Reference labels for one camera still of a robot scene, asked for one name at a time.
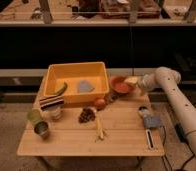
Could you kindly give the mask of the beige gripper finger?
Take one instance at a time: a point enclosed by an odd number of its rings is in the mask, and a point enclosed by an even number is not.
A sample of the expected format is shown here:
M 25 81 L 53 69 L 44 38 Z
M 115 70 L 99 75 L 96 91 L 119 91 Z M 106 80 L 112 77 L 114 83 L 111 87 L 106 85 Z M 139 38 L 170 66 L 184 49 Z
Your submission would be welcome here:
M 135 77 L 135 76 L 132 76 L 132 77 L 127 77 L 124 82 L 128 85 L 136 85 L 137 84 L 137 81 L 138 81 L 138 78 Z

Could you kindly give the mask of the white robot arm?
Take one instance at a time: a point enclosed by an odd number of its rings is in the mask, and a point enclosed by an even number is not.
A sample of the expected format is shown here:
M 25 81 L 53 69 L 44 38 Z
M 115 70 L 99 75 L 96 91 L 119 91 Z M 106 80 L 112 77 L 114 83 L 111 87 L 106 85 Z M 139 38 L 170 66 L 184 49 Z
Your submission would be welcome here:
M 196 108 L 179 89 L 180 81 L 180 73 L 167 67 L 159 67 L 153 73 L 139 77 L 129 76 L 125 79 L 126 84 L 137 85 L 142 93 L 158 87 L 164 90 L 196 158 Z

